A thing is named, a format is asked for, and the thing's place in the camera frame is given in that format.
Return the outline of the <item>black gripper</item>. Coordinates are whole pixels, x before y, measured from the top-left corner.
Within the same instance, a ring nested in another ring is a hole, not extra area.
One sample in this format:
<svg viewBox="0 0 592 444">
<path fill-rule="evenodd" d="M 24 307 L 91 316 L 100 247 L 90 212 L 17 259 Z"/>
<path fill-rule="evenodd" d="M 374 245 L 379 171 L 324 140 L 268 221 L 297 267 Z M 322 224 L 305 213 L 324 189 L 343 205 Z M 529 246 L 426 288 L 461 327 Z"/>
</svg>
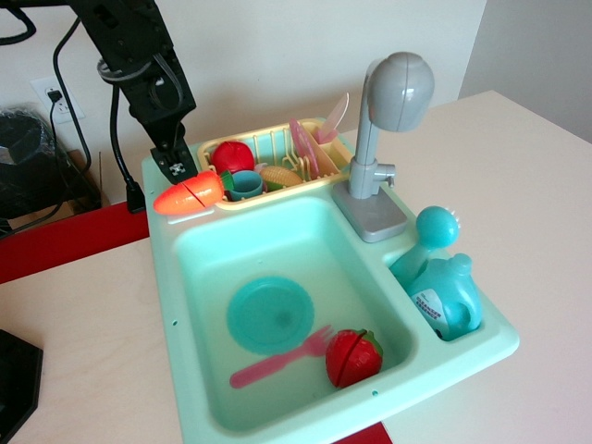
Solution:
<svg viewBox="0 0 592 444">
<path fill-rule="evenodd" d="M 155 148 L 151 155 L 173 185 L 197 175 L 197 167 L 183 137 L 181 120 L 195 108 L 191 89 L 172 49 L 159 53 L 126 47 L 120 87 L 130 113 L 148 133 Z"/>
</svg>

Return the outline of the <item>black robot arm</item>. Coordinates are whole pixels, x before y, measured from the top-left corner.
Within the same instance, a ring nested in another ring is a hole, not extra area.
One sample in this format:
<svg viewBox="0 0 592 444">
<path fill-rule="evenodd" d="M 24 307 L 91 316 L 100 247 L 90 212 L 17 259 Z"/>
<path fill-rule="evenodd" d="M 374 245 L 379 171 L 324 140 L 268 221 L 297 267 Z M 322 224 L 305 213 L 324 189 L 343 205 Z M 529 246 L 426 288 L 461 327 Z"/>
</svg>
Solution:
<svg viewBox="0 0 592 444">
<path fill-rule="evenodd" d="M 103 80 L 118 87 L 146 131 L 152 157 L 172 184 L 198 174 L 182 119 L 196 108 L 191 88 L 154 1 L 70 1 L 102 62 Z"/>
</svg>

